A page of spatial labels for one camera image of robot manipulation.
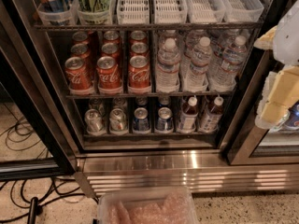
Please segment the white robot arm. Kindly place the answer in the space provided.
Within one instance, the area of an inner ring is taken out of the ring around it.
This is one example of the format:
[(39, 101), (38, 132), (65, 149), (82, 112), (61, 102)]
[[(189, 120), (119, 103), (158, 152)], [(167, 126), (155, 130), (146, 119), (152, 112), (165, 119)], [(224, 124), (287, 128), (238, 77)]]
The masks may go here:
[(299, 100), (299, 1), (254, 47), (273, 50), (274, 59), (284, 65), (279, 72), (269, 73), (257, 108), (255, 125), (271, 130), (286, 121), (289, 109)]

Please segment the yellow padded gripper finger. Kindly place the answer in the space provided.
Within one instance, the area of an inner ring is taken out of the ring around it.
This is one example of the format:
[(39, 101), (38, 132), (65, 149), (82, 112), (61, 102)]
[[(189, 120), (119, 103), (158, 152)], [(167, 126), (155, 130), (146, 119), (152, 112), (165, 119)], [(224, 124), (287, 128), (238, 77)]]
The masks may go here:
[(268, 30), (264, 35), (257, 38), (253, 46), (257, 49), (269, 50), (273, 48), (273, 40), (276, 33), (277, 27), (274, 26)]
[(263, 85), (255, 125), (261, 129), (280, 126), (298, 100), (299, 66), (286, 66), (277, 73), (270, 72)]

